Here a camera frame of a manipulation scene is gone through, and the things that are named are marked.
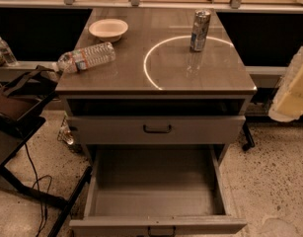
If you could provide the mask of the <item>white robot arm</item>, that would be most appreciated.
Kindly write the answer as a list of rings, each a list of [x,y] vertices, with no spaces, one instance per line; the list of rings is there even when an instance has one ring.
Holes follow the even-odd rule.
[[[276,121],[290,122],[303,115],[303,46],[293,56],[268,110]]]

